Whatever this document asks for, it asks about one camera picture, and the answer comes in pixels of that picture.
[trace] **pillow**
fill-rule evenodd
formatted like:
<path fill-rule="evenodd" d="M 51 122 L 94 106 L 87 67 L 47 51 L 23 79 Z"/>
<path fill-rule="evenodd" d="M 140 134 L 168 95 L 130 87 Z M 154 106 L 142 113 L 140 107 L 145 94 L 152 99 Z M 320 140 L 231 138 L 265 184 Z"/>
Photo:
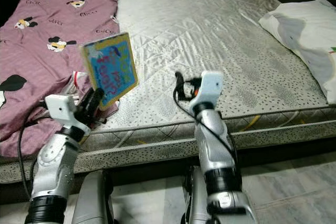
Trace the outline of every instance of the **pillow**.
<path fill-rule="evenodd" d="M 301 58 L 336 104 L 336 7 L 327 0 L 280 4 L 259 23 Z"/>

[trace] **cartoon dog print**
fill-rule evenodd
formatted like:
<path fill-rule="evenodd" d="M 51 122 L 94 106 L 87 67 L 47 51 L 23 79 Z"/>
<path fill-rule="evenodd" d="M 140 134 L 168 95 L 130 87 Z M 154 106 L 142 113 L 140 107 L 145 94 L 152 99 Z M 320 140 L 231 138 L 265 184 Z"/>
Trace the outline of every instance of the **cartoon dog print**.
<path fill-rule="evenodd" d="M 75 40 L 70 40 L 68 42 L 60 40 L 59 37 L 49 38 L 48 41 L 50 44 L 47 45 L 49 50 L 55 52 L 62 52 L 67 45 L 75 45 L 77 42 Z"/>
<path fill-rule="evenodd" d="M 0 84 L 0 109 L 6 103 L 5 91 L 17 91 L 23 87 L 27 80 L 17 74 L 8 77 Z"/>
<path fill-rule="evenodd" d="M 114 15 L 110 15 L 110 19 L 113 20 L 113 22 L 119 24 L 119 21 L 118 21 L 117 18 L 115 17 L 115 14 L 114 14 Z"/>
<path fill-rule="evenodd" d="M 85 4 L 85 0 L 79 0 L 79 1 L 69 1 L 67 2 L 67 5 L 71 4 L 74 8 L 79 8 Z"/>
<path fill-rule="evenodd" d="M 14 25 L 14 28 L 25 29 L 25 27 L 37 26 L 38 24 L 36 22 L 29 22 L 32 19 L 33 19 L 32 17 L 28 17 L 28 18 L 25 18 L 25 19 L 20 19 L 19 22 Z"/>

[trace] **cartoon print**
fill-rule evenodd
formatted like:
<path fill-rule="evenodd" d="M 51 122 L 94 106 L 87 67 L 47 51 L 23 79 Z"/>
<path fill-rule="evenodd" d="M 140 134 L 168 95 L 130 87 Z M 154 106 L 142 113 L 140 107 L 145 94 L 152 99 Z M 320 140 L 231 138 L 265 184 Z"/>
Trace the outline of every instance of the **cartoon print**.
<path fill-rule="evenodd" d="M 114 15 L 111 15 L 110 18 L 117 24 L 119 24 L 117 18 L 115 17 L 115 14 Z"/>
<path fill-rule="evenodd" d="M 0 109 L 6 103 L 5 91 L 17 91 L 27 80 L 17 74 L 8 77 L 0 84 Z"/>
<path fill-rule="evenodd" d="M 60 40 L 59 37 L 49 38 L 48 41 L 50 44 L 47 45 L 49 50 L 55 52 L 62 52 L 67 45 L 75 45 L 77 42 L 75 40 L 70 40 L 68 42 Z"/>
<path fill-rule="evenodd" d="M 336 47 L 331 47 L 331 51 L 329 52 L 330 54 L 336 53 Z"/>
<path fill-rule="evenodd" d="M 33 18 L 28 17 L 25 19 L 20 19 L 18 23 L 15 24 L 14 28 L 20 28 L 20 29 L 25 29 L 25 27 L 34 27 L 37 26 L 38 24 L 36 22 L 29 22 Z"/>
<path fill-rule="evenodd" d="M 86 49 L 88 51 L 87 54 L 92 58 L 99 59 L 104 56 L 104 54 L 101 51 L 96 50 L 93 45 L 87 47 Z"/>
<path fill-rule="evenodd" d="M 85 0 L 79 0 L 79 1 L 69 1 L 67 2 L 67 5 L 71 4 L 74 8 L 79 8 L 81 7 L 83 4 L 85 4 Z"/>

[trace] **black cable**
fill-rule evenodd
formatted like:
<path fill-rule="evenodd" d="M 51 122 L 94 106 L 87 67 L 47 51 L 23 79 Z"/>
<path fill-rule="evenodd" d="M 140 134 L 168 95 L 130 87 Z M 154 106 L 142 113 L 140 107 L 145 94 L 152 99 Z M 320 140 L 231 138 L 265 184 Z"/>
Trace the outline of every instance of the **black cable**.
<path fill-rule="evenodd" d="M 239 180 L 240 180 L 240 184 L 242 184 L 242 178 L 241 178 L 241 172 L 240 172 L 240 164 L 239 164 L 239 159 L 238 159 L 238 152 L 237 152 L 237 146 L 235 143 L 235 140 L 233 139 L 233 137 L 231 136 L 231 132 L 229 131 L 229 129 L 227 129 L 227 135 L 229 136 L 233 149 L 235 151 L 235 165 L 236 165 L 236 170 L 238 171 L 238 176 L 239 176 Z"/>
<path fill-rule="evenodd" d="M 26 179 L 26 174 L 25 174 L 25 168 L 24 168 L 24 164 L 23 164 L 23 160 L 22 160 L 21 141 L 22 141 L 23 131 L 25 129 L 25 126 L 26 126 L 26 123 L 28 121 L 28 118 L 29 118 L 30 114 L 39 106 L 41 106 L 41 103 L 38 103 L 37 105 L 31 107 L 29 109 L 29 111 L 27 112 L 27 114 L 25 115 L 24 120 L 23 120 L 23 124 L 20 128 L 20 133 L 19 133 L 18 143 L 17 143 L 17 157 L 19 159 L 21 179 L 22 179 L 23 187 L 25 188 L 25 193 L 26 193 L 28 199 L 30 199 L 30 193 L 29 193 L 29 190 L 28 190 L 28 187 L 27 187 L 27 179 Z"/>
<path fill-rule="evenodd" d="M 215 132 L 213 132 L 212 130 L 210 130 L 209 127 L 206 126 L 201 120 L 199 120 L 197 117 L 195 117 L 192 114 L 190 114 L 186 109 L 184 109 L 181 105 L 179 105 L 179 102 L 176 99 L 177 88 L 178 87 L 175 87 L 175 89 L 173 91 L 173 98 L 174 98 L 174 102 L 176 103 L 176 105 L 182 111 L 184 111 L 186 114 L 188 114 L 189 116 L 191 116 L 197 123 L 199 123 L 202 126 L 204 126 L 211 134 L 213 134 L 224 145 L 224 147 L 230 153 L 232 159 L 235 161 L 235 165 L 237 166 L 237 164 L 238 164 L 238 156 L 237 156 L 237 149 L 236 149 L 236 145 L 234 144 L 234 140 L 232 138 L 230 138 L 231 142 L 233 143 L 233 149 L 234 149 L 234 151 L 232 151 L 231 148 Z"/>

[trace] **black joint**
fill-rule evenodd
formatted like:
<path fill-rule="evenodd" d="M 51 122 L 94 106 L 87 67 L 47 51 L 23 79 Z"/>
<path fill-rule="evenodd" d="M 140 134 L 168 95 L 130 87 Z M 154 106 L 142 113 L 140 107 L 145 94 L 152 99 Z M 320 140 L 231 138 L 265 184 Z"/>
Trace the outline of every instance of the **black joint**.
<path fill-rule="evenodd" d="M 62 127 L 60 131 L 56 132 L 56 134 L 62 134 L 72 138 L 76 142 L 80 142 L 84 136 L 84 131 L 75 126 L 71 126 L 69 129 Z"/>
<path fill-rule="evenodd" d="M 191 98 L 187 98 L 184 93 L 183 85 L 184 85 L 184 79 L 180 72 L 175 73 L 176 77 L 176 91 L 177 91 L 177 99 L 179 101 L 190 101 Z"/>
<path fill-rule="evenodd" d="M 67 200 L 56 196 L 40 196 L 34 198 L 29 206 L 27 223 L 63 223 Z"/>
<path fill-rule="evenodd" d="M 202 78 L 193 78 L 193 79 L 187 80 L 185 82 L 190 83 L 190 85 L 194 86 L 195 89 L 198 89 L 201 86 Z"/>
<path fill-rule="evenodd" d="M 102 89 L 98 88 L 96 91 L 94 91 L 91 88 L 77 106 L 78 110 L 75 112 L 75 118 L 79 122 L 90 126 L 90 124 L 95 122 L 94 115 L 103 96 L 104 91 Z"/>
<path fill-rule="evenodd" d="M 205 174 L 208 195 L 221 191 L 241 191 L 241 175 L 234 168 L 209 170 Z"/>
<path fill-rule="evenodd" d="M 218 200 L 210 202 L 206 206 L 206 210 L 210 215 L 220 215 L 220 214 L 236 214 L 236 215 L 245 215 L 246 209 L 243 207 L 228 207 L 222 208 Z"/>
<path fill-rule="evenodd" d="M 203 110 L 213 110 L 213 109 L 214 109 L 214 105 L 210 102 L 202 102 L 193 107 L 195 116 L 197 116 Z"/>

